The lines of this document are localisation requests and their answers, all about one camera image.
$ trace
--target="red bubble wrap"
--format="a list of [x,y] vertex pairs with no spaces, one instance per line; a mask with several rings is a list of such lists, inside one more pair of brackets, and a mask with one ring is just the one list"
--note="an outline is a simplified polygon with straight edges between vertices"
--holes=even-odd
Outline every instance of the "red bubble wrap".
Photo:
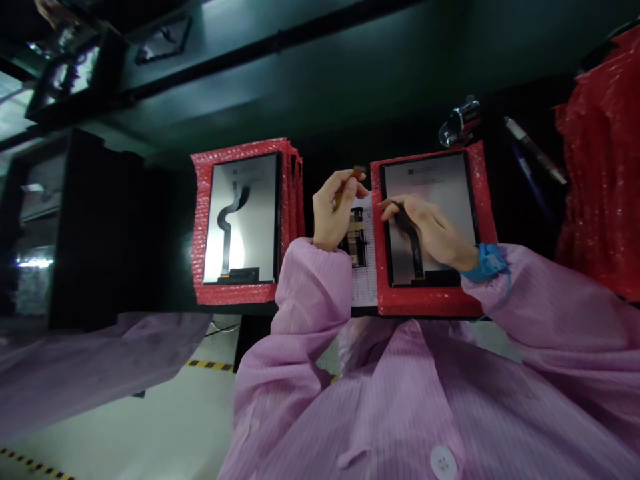
[[556,261],[640,301],[640,27],[556,109],[571,178]]
[[209,228],[209,204],[211,200],[211,176],[213,166],[233,160],[258,157],[268,153],[282,153],[281,168],[281,220],[280,220],[280,261],[285,256],[289,244],[297,237],[296,204],[292,194],[295,185],[291,155],[297,154],[287,139],[272,139],[246,143],[236,147],[195,153],[191,156],[195,168],[198,190],[195,204],[191,267],[193,286],[200,305],[232,305],[238,303],[263,303],[275,299],[275,283],[260,285],[204,285],[205,248]]
[[[485,171],[485,156],[482,142],[466,149],[448,150],[446,153],[466,151],[469,158],[471,184],[475,198],[480,239],[484,243],[496,243],[497,236],[491,212],[491,197]],[[371,195],[374,205],[383,200],[380,185],[380,165],[396,163],[416,158],[442,155],[443,152],[428,155],[414,155],[392,160],[382,160],[371,164]],[[416,287],[392,288],[387,272],[387,250],[385,248],[384,222],[380,215],[373,216],[375,237],[375,263],[378,278],[378,312],[381,315],[420,315],[434,317],[480,317],[482,308],[478,300],[463,292],[462,287]]]

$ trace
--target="pen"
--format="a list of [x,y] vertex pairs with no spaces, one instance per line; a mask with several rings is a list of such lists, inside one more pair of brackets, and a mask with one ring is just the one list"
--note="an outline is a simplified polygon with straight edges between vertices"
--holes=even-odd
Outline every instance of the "pen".
[[515,154],[516,160],[518,160],[518,163],[520,164],[520,168],[522,172],[525,174],[525,177],[527,178],[527,182],[531,190],[533,191],[533,194],[535,196],[536,201],[538,202],[538,205],[540,205],[540,208],[542,209],[542,213],[544,214],[545,219],[547,220],[547,222],[553,223],[555,216],[552,214],[551,210],[549,209],[549,206],[547,205],[547,202],[542,194],[542,190],[538,188],[538,185],[536,185],[535,180],[533,180],[533,176],[531,175],[531,170],[529,169],[529,164],[527,163],[525,158],[522,156],[520,147],[518,147],[517,143],[512,143],[511,148],[513,149],[513,153]]
[[530,136],[527,135],[527,132],[522,130],[522,128],[520,128],[520,125],[518,125],[515,120],[509,117],[505,117],[505,125],[514,136],[514,138],[518,140],[518,142],[520,142],[532,154],[535,155],[536,160],[538,160],[538,162],[540,162],[540,164],[542,164],[542,166],[547,169],[547,171],[553,178],[558,180],[558,182],[560,182],[562,185],[567,184],[565,173],[560,170],[560,168],[558,168],[556,164],[554,164],[554,162],[552,162],[552,160],[547,156],[546,153],[540,150],[540,147],[538,147],[535,142],[531,140]]

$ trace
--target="black frame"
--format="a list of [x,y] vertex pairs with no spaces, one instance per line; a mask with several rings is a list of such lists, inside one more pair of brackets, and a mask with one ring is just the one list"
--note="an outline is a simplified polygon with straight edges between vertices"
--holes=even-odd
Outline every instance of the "black frame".
[[[95,62],[89,86],[66,96],[50,105],[43,99],[49,88],[49,80],[58,66],[76,58],[82,52],[98,46],[100,52]],[[116,96],[124,62],[127,43],[114,31],[108,29],[86,41],[71,53],[64,53],[50,60],[33,91],[25,118],[36,123],[73,123],[91,114],[106,109]]]
[[[256,155],[255,157],[246,157],[236,160],[231,160],[228,162],[222,162],[214,164],[211,167],[211,185],[209,186],[209,192],[211,192],[213,188],[213,172],[215,171],[216,165],[228,165],[230,163],[238,163],[245,160],[256,160],[263,157],[270,157],[275,155],[275,232],[273,239],[273,281],[263,280],[250,282],[242,281],[238,283],[232,283],[229,280],[226,281],[215,281],[215,282],[205,282],[203,281],[203,285],[260,285],[260,284],[272,284],[278,283],[278,278],[280,276],[280,240],[281,240],[281,218],[282,218],[282,163],[284,154],[281,151],[276,151],[273,153],[266,153],[264,155]],[[205,256],[207,251],[207,243],[209,241],[209,225],[211,224],[211,194],[209,196],[209,218],[207,220],[207,239],[205,240]],[[244,269],[233,269],[233,270],[248,270],[252,267],[246,267]]]
[[[143,55],[143,48],[146,45],[147,41],[152,38],[153,36],[155,36],[158,32],[160,32],[162,30],[162,28],[168,27],[170,25],[173,25],[175,23],[179,23],[182,21],[186,21],[187,22],[187,27],[185,28],[185,31],[182,34],[182,38],[180,40],[180,44],[178,45],[178,47],[176,48],[176,50],[169,52],[169,53],[165,53],[163,55],[156,55],[154,57],[151,58],[146,58]],[[187,38],[189,38],[189,33],[191,32],[191,24],[193,23],[193,20],[191,18],[191,16],[186,16],[186,17],[182,17],[182,18],[178,18],[178,19],[174,19],[172,21],[166,22],[160,26],[158,26],[157,28],[155,28],[153,30],[153,32],[148,35],[144,41],[140,44],[140,46],[138,47],[138,50],[135,53],[135,64],[138,66],[142,66],[142,65],[148,65],[150,63],[156,62],[158,60],[164,60],[167,58],[171,58],[171,57],[176,57],[178,55],[182,55],[185,52],[185,45],[187,44]]]
[[[387,198],[387,179],[385,174],[386,166],[397,166],[403,163],[413,163],[416,161],[432,160],[444,157],[453,157],[463,155],[465,164],[465,173],[467,175],[467,190],[469,192],[469,204],[471,206],[471,218],[473,220],[473,234],[475,242],[480,242],[480,230],[478,228],[478,215],[475,205],[475,196],[473,194],[473,183],[471,181],[471,169],[469,167],[469,156],[466,151],[463,152],[446,152],[442,155],[425,155],[410,160],[403,160],[393,163],[380,165],[380,186],[383,200]],[[389,286],[392,288],[416,288],[416,287],[457,287],[460,286],[460,274],[456,270],[430,270],[425,271],[424,280],[413,280],[410,285],[394,285],[393,284],[393,262],[391,261],[391,234],[389,230],[389,222],[385,222],[385,250],[387,252],[387,274]]]

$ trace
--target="person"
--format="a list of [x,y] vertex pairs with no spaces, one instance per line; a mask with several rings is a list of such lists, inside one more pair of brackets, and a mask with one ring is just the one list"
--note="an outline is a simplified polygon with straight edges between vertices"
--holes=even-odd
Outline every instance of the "person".
[[[350,174],[313,196],[314,238],[287,251],[271,335],[239,366],[219,478],[640,479],[640,312],[522,246],[482,251],[406,195],[394,200],[424,250],[461,272],[522,363],[450,334],[454,322],[349,320],[351,259],[337,246],[368,194]],[[496,273],[466,278],[487,265]],[[331,384],[315,362],[336,336],[347,346]]]

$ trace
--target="floor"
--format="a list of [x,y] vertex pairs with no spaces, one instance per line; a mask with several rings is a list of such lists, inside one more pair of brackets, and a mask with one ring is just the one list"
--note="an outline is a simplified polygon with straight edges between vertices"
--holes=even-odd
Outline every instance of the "floor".
[[[234,315],[215,317],[219,328],[238,320]],[[480,346],[519,360],[496,324],[480,322],[471,328]],[[232,363],[237,332],[204,338],[192,358]],[[335,342],[318,365],[339,373]],[[80,480],[209,480],[217,476],[231,441],[234,381],[226,371],[185,366],[174,379],[147,390],[144,399],[109,403],[8,447]],[[24,464],[0,455],[0,480],[37,477]]]

